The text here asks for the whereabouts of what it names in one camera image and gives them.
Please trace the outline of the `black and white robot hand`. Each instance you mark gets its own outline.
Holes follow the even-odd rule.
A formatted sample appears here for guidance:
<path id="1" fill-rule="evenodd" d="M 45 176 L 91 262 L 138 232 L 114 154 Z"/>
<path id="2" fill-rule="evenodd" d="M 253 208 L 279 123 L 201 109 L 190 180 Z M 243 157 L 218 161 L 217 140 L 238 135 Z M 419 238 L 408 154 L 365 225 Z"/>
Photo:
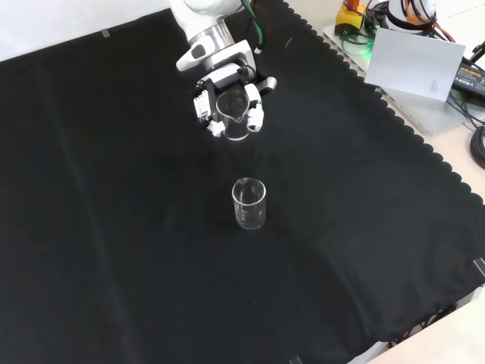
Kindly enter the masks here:
<path id="1" fill-rule="evenodd" d="M 259 80 L 249 65 L 226 64 L 196 84 L 196 116 L 213 137 L 244 140 L 263 127 L 262 97 L 276 85 L 274 77 Z"/>

